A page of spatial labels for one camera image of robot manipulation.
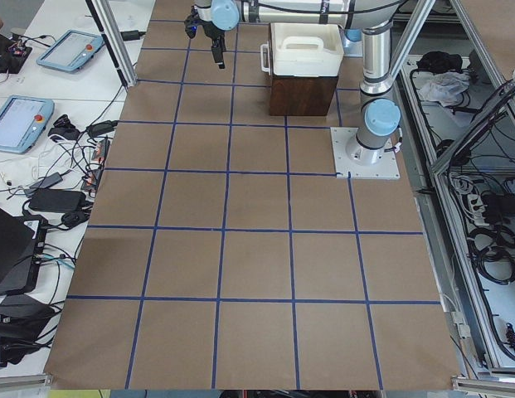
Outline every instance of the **power strip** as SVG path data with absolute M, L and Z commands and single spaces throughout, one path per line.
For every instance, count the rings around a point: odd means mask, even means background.
M 474 224 L 476 226 L 489 226 L 484 217 L 486 206 L 483 204 L 480 195 L 469 193 L 467 195 L 467 203 L 469 205 L 469 211 L 473 214 Z

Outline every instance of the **power adapter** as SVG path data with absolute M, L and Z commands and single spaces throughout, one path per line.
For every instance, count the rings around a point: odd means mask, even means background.
M 102 134 L 111 133 L 115 130 L 115 126 L 117 126 L 117 124 L 119 124 L 119 121 L 117 120 L 106 120 L 104 122 L 88 126 L 85 131 L 91 138 L 95 138 Z
M 138 30 L 124 31 L 124 32 L 121 32 L 121 37 L 123 37 L 123 41 L 139 40 L 146 33 L 147 32 L 140 32 Z

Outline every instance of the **blue tape grid line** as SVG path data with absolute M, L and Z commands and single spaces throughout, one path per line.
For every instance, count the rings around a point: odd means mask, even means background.
M 235 35 L 235 48 L 237 48 L 237 44 L 239 41 L 239 27 L 236 28 Z M 234 55 L 233 59 L 233 76 L 231 77 L 231 82 L 235 84 L 235 76 L 236 76 L 236 61 L 237 61 L 237 53 Z M 216 311 L 215 311 L 215 334 L 213 340 L 213 363 L 212 363 L 212 372 L 211 372 L 211 388 L 214 389 L 216 387 L 216 364 L 218 360 L 218 335 L 220 333 L 219 330 L 219 322 L 221 316 L 221 290 L 222 290 L 222 267 L 224 265 L 224 247 L 226 245 L 226 223 L 227 223 L 227 204 L 229 200 L 229 191 L 230 191 L 230 162 L 231 162 L 231 137 L 233 134 L 233 113 L 235 108 L 235 85 L 231 87 L 231 104 L 230 104 L 230 127 L 228 131 L 228 140 L 227 140 L 227 159 L 226 159 L 226 192 L 224 193 L 224 214 L 222 216 L 222 232 L 221 232 L 221 250 L 220 250 L 220 260 L 218 265 L 218 281 L 216 286 Z
M 178 168 L 137 168 L 137 167 L 105 167 L 105 170 L 114 172 L 192 172 L 200 174 L 255 174 L 255 175 L 271 175 L 271 176 L 314 176 L 314 177 L 336 177 L 336 174 L 330 172 L 260 172 L 246 170 L 186 170 Z
M 68 294 L 74 300 L 120 300 L 120 301 L 201 301 L 206 303 L 296 303 L 296 304 L 369 304 L 369 305 L 441 305 L 437 300 L 339 300 L 327 298 L 237 298 L 237 297 L 164 297 L 164 296 L 104 296 Z
M 296 390 L 301 388 L 301 380 L 299 377 L 299 346 L 298 346 L 298 321 L 296 317 L 296 283 L 294 269 L 294 237 L 292 233 L 292 203 L 291 203 L 291 186 L 290 186 L 290 151 L 289 151 L 289 126 L 287 125 L 287 117 L 284 117 L 284 146 L 286 149 L 286 165 L 287 165 L 287 201 L 289 206 L 289 251 L 290 251 L 290 285 L 292 289 L 292 331 L 294 338 L 294 374 L 296 377 Z
M 120 120 L 119 123 L 125 124 L 176 124 L 176 125 L 186 125 L 186 126 L 226 126 L 229 127 L 229 123 L 213 123 L 213 122 L 174 122 L 174 121 L 162 121 L 162 120 Z M 282 129 L 284 126 L 282 124 L 242 124 L 242 123 L 232 123 L 233 127 L 262 127 L 262 128 L 277 128 Z M 295 125 L 289 124 L 291 129 L 320 129 L 320 130 L 329 130 L 328 126 L 303 126 L 303 125 Z
M 187 63 L 189 61 L 190 45 L 191 45 L 191 41 L 189 41 L 187 43 L 187 53 L 185 55 L 185 62 L 183 64 L 182 82 L 185 79 Z M 177 113 L 178 113 L 178 110 L 180 109 L 180 104 L 182 101 L 182 92 L 183 92 L 183 85 L 180 86 L 180 90 L 178 93 L 176 109 L 174 111 L 174 120 L 177 120 Z M 152 240 L 150 242 L 150 249 L 148 252 L 147 266 L 146 266 L 145 273 L 144 273 L 143 289 L 141 291 L 141 299 L 139 300 L 138 316 L 137 316 L 137 321 L 135 324 L 135 331 L 134 331 L 134 341 L 132 343 L 132 350 L 130 352 L 130 359 L 129 359 L 129 367 L 128 367 L 128 371 L 127 371 L 127 375 L 126 375 L 126 382 L 124 385 L 124 388 L 126 388 L 126 389 L 130 388 L 130 380 L 132 377 L 132 370 L 134 368 L 135 350 L 137 347 L 139 329 L 141 326 L 141 317 L 143 315 L 143 305 L 144 305 L 144 297 L 146 296 L 146 291 L 147 291 L 148 273 L 150 271 L 150 265 L 152 263 L 153 249 L 154 249 L 154 243 L 156 241 L 156 233 L 157 233 L 157 227 L 158 227 L 158 223 L 159 223 L 159 216 L 161 214 L 161 209 L 162 209 L 162 204 L 163 204 L 163 195 L 165 193 L 165 186 L 167 184 L 167 175 L 168 175 L 167 169 L 168 169 L 168 164 L 169 164 L 170 157 L 171 157 L 172 143 L 174 140 L 175 130 L 176 130 L 176 124 L 173 124 L 172 131 L 171 131 L 170 144 L 168 145 L 168 150 L 167 150 L 167 158 L 165 160 L 165 171 L 163 172 L 163 182 L 162 182 L 162 186 L 161 186 L 161 192 L 159 193 L 158 209 L 156 210 L 156 219 L 155 219 L 154 226 L 153 226 Z
M 349 199 L 351 201 L 353 225 L 355 226 L 355 237 L 357 240 L 358 262 L 360 264 L 360 270 L 361 270 L 361 275 L 362 275 L 362 286 L 364 288 L 364 298 L 366 300 L 367 321 L 369 324 L 370 335 L 372 338 L 373 357 L 375 359 L 375 368 L 377 370 L 377 379 L 379 382 L 379 390 L 384 390 L 384 384 L 382 382 L 382 374 L 381 374 L 381 365 L 379 363 L 379 356 L 377 354 L 377 343 L 375 341 L 375 330 L 373 329 L 372 310 L 370 308 L 369 293 L 367 291 L 366 272 L 364 270 L 364 261 L 362 258 L 362 246 L 361 246 L 361 242 L 360 242 L 360 234 L 358 233 L 357 210 L 355 207 L 355 196 L 353 195 L 353 184 L 351 182 L 351 175 L 347 179 L 347 185 L 349 188 Z
M 281 230 L 281 229 L 251 229 L 251 228 L 216 228 L 200 226 L 97 226 L 89 225 L 90 229 L 120 229 L 120 230 L 168 230 L 168 231 L 215 231 L 215 232 L 274 232 L 293 234 L 334 234 L 334 235 L 423 235 L 419 231 L 326 231 L 326 230 Z
M 172 21 L 172 20 L 155 20 L 155 22 L 180 22 L 180 21 Z M 235 48 L 238 46 L 239 40 L 239 27 L 236 30 L 236 43 Z M 143 287 L 140 296 L 84 296 L 84 295 L 68 295 L 69 299 L 84 299 L 84 300 L 128 300 L 128 301 L 139 301 L 138 307 L 138 316 L 135 325 L 134 331 L 134 340 L 132 345 L 132 350 L 129 358 L 129 369 L 127 372 L 125 388 L 129 388 L 131 376 L 134 368 L 134 357 L 135 351 L 138 342 L 138 335 L 140 333 L 140 325 L 141 325 L 141 317 L 143 312 L 143 305 L 145 302 L 206 302 L 206 303 L 215 303 L 216 304 L 216 313 L 215 313 L 215 333 L 214 333 L 214 344 L 213 344 L 213 363 L 212 363 L 212 372 L 211 372 L 211 388 L 216 388 L 216 365 L 217 365 L 217 353 L 218 353 L 218 338 L 219 338 L 219 323 L 221 316 L 221 303 L 290 303 L 292 305 L 292 316 L 293 316 L 293 344 L 294 344 L 294 369 L 295 369 L 295 382 L 296 388 L 301 388 L 300 375 L 299 375 L 299 345 L 298 345 L 298 332 L 297 332 L 297 318 L 296 318 L 296 304 L 298 303 L 322 303 L 322 304 L 360 304 L 365 305 L 367 309 L 367 317 L 369 323 L 369 329 L 372 340 L 372 349 L 373 355 L 375 359 L 376 369 L 377 369 L 377 379 L 380 389 L 383 389 L 383 380 L 381 375 L 381 368 L 377 354 L 377 344 L 374 333 L 373 321 L 372 321 L 372 313 L 371 306 L 372 305 L 440 305 L 440 301 L 433 300 L 425 300 L 425 301 L 414 301 L 414 300 L 403 300 L 403 301 L 395 301 L 395 300 L 370 300 L 369 294 L 367 290 L 367 281 L 366 275 L 364 271 L 364 265 L 362 260 L 362 247 L 360 236 L 361 235 L 423 235 L 420 231 L 360 231 L 358 230 L 357 224 L 357 214 L 355 209 L 354 195 L 352 192 L 352 183 L 351 179 L 348 179 L 349 186 L 349 195 L 352 206 L 352 215 L 354 221 L 354 231 L 311 231 L 311 230 L 294 230 L 292 227 L 292 208 L 291 208 L 291 186 L 290 186 L 290 176 L 316 176 L 316 177 L 335 177 L 335 174 L 330 173 L 302 173 L 302 172 L 291 172 L 289 165 L 289 129 L 329 129 L 327 126 L 306 126 L 306 125 L 289 125 L 289 118 L 284 117 L 284 124 L 234 124 L 233 116 L 234 116 L 234 102 L 235 102 L 235 89 L 236 87 L 249 87 L 249 88 L 269 88 L 268 85 L 242 85 L 236 84 L 236 57 L 237 53 L 248 53 L 248 54 L 258 54 L 258 51 L 228 51 L 234 53 L 234 70 L 232 76 L 232 82 L 230 84 L 205 84 L 200 82 L 186 82 L 185 75 L 187 73 L 187 65 L 190 53 L 192 51 L 204 51 L 209 52 L 209 50 L 203 49 L 192 49 L 190 47 L 191 42 L 189 41 L 187 44 L 187 49 L 176 49 L 176 48 L 155 48 L 155 47 L 144 47 L 142 50 L 153 51 L 153 50 L 179 50 L 186 52 L 186 58 L 184 62 L 184 67 L 182 70 L 182 78 L 181 81 L 165 81 L 165 80 L 148 80 L 148 79 L 140 79 L 145 82 L 152 82 L 158 84 L 168 84 L 168 85 L 180 85 L 179 94 L 177 97 L 177 107 L 175 110 L 174 120 L 173 121 L 142 121 L 142 120 L 121 120 L 121 123 L 128 124 L 171 124 L 172 132 L 170 144 L 168 147 L 167 158 L 165 162 L 164 169 L 141 169 L 141 168 L 131 168 L 131 167 L 107 167 L 108 170 L 112 171 L 126 171 L 126 172 L 162 172 L 163 173 L 163 183 L 161 186 L 161 192 L 158 201 L 158 208 L 156 213 L 156 218 L 154 222 L 154 226 L 92 226 L 89 228 L 119 228 L 119 229 L 146 229 L 153 230 L 153 236 L 150 244 L 150 249 L 148 253 L 148 262 L 145 269 L 145 274 L 143 278 Z M 184 90 L 184 86 L 186 85 L 209 85 L 209 86 L 229 86 L 231 87 L 231 113 L 230 113 L 230 122 L 228 124 L 222 123 L 178 123 L 177 114 L 180 108 L 180 104 L 182 101 L 182 92 Z M 358 91 L 358 89 L 353 88 L 337 88 L 335 90 L 335 98 L 336 98 L 336 106 L 338 112 L 338 122 L 339 125 L 343 125 L 342 112 L 340 110 L 340 91 Z M 229 138 L 228 138 L 228 151 L 227 151 L 227 160 L 226 160 L 226 170 L 225 171 L 211 171 L 211 170 L 177 170 L 177 169 L 169 169 L 168 164 L 172 151 L 172 144 L 175 135 L 176 127 L 180 124 L 186 125 L 221 125 L 229 127 Z M 284 128 L 285 131 L 285 146 L 286 146 L 286 163 L 287 169 L 286 172 L 252 172 L 252 171 L 234 171 L 230 170 L 230 158 L 231 158 L 231 136 L 232 129 L 234 127 L 261 127 L 261 128 Z M 166 190 L 168 174 L 170 172 L 197 172 L 197 173 L 220 173 L 226 174 L 226 190 L 225 190 L 225 201 L 224 201 L 224 213 L 222 219 L 222 227 L 221 228 L 192 228 L 192 227 L 173 227 L 173 226 L 160 226 L 159 217 L 163 205 L 163 196 Z M 288 208 L 289 208 L 289 229 L 288 230 L 274 230 L 274 229 L 262 229 L 262 230 L 252 230 L 252 229 L 234 229 L 226 227 L 226 218 L 227 218 L 227 206 L 228 206 L 228 196 L 229 196 L 229 185 L 230 185 L 230 175 L 231 174 L 269 174 L 269 175 L 285 175 L 287 178 L 287 200 L 288 200 Z M 158 230 L 174 230 L 174 231 L 220 231 L 221 232 L 221 253 L 219 259 L 219 270 L 218 270 L 218 279 L 217 279 L 217 291 L 216 297 L 211 298 L 201 298 L 201 297 L 152 297 L 146 294 L 147 285 L 148 285 L 148 274 L 150 270 L 151 261 L 153 258 L 153 249 L 156 240 L 156 234 Z M 222 298 L 221 296 L 221 283 L 222 283 L 222 266 L 224 259 L 224 247 L 225 247 L 225 239 L 226 232 L 228 231 L 236 231 L 236 232 L 283 232 L 289 234 L 289 254 L 290 254 L 290 278 L 291 278 L 291 298 Z M 355 235 L 357 241 L 357 251 L 359 257 L 359 264 L 361 267 L 362 273 L 362 283 L 364 289 L 363 300 L 336 300 L 336 299 L 306 299 L 306 298 L 297 298 L 295 293 L 295 268 L 294 268 L 294 234 L 344 234 L 344 235 Z

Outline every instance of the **metal mounting plate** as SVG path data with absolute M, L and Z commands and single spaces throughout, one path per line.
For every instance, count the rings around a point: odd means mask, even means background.
M 356 164 L 346 154 L 346 142 L 357 133 L 357 128 L 343 127 L 331 128 L 333 140 L 334 169 L 337 178 L 365 178 L 381 180 L 398 180 L 400 177 L 397 167 L 396 155 L 393 152 L 384 152 L 379 163 L 373 166 L 361 166 Z M 391 148 L 390 139 L 385 148 Z

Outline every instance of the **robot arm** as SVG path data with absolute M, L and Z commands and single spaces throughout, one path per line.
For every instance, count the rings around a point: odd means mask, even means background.
M 396 130 L 401 112 L 391 100 L 391 87 L 400 65 L 391 65 L 391 18 L 403 0 L 195 0 L 186 32 L 197 26 L 212 39 L 215 62 L 224 68 L 224 32 L 243 22 L 336 24 L 362 30 L 363 79 L 360 84 L 362 126 L 346 145 L 347 155 L 360 166 L 378 162 Z M 398 44 L 403 62 L 435 0 L 420 0 Z

